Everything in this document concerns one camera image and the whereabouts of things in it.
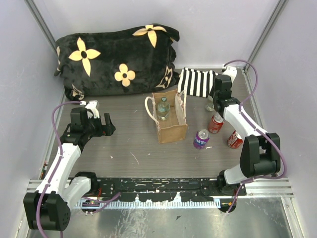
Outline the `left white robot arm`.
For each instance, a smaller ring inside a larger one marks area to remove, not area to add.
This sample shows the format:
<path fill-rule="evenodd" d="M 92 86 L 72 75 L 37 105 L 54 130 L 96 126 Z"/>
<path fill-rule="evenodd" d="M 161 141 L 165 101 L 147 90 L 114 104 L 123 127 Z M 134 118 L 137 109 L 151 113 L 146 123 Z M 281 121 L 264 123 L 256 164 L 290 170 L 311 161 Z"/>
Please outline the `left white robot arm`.
<path fill-rule="evenodd" d="M 63 135 L 57 137 L 58 150 L 49 171 L 36 190 L 24 196 L 23 205 L 30 229 L 64 231 L 71 210 L 79 200 L 99 192 L 97 176 L 93 172 L 79 172 L 69 185 L 66 182 L 90 139 L 113 135 L 115 127 L 110 115 L 105 113 L 104 116 L 106 124 L 102 124 L 97 101 L 82 101 L 79 107 L 71 110 L 70 123 Z"/>

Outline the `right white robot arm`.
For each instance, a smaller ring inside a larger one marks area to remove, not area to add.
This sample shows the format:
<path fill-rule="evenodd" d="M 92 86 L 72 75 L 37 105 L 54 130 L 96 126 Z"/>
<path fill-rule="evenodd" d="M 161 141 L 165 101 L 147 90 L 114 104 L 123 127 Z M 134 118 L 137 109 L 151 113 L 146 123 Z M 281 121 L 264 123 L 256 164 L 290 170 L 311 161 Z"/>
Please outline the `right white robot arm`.
<path fill-rule="evenodd" d="M 222 195 L 229 195 L 239 183 L 269 178 L 281 169 L 280 137 L 252 120 L 239 100 L 232 97 L 231 87 L 231 77 L 220 74 L 213 79 L 210 92 L 216 114 L 230 123 L 243 141 L 239 164 L 217 177 L 217 189 Z"/>

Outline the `clear glass soda bottle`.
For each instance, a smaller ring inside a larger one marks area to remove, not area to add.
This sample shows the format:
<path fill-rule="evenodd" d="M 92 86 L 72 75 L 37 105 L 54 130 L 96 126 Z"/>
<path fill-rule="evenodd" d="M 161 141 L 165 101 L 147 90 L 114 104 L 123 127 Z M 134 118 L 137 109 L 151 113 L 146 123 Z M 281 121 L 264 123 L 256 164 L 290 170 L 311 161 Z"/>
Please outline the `clear glass soda bottle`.
<path fill-rule="evenodd" d="M 158 103 L 157 106 L 157 117 L 161 121 L 165 121 L 169 117 L 169 112 L 170 112 L 170 104 L 167 101 L 166 97 L 162 97 L 161 101 Z"/>
<path fill-rule="evenodd" d="M 207 100 L 206 105 L 205 105 L 205 109 L 209 112 L 214 111 L 214 104 L 213 101 Z"/>

